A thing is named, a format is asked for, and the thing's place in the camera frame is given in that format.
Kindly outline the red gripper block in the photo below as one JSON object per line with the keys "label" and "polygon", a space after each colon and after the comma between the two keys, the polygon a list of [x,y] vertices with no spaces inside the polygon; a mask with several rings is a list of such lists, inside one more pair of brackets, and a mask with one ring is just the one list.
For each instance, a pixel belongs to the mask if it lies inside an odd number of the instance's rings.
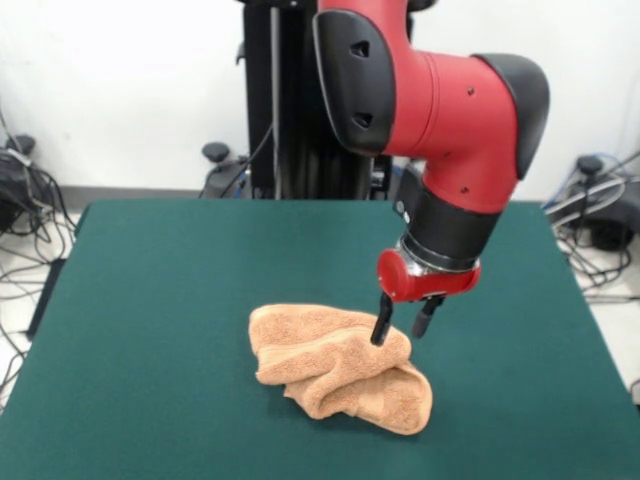
{"label": "red gripper block", "polygon": [[445,300],[444,296],[458,295],[472,290],[482,272],[480,261],[466,272],[447,272],[423,266],[404,250],[386,249],[377,262],[377,276],[381,290],[379,314],[370,342],[382,346],[391,327],[394,303],[426,300],[416,315],[412,336],[424,337],[436,310]]}

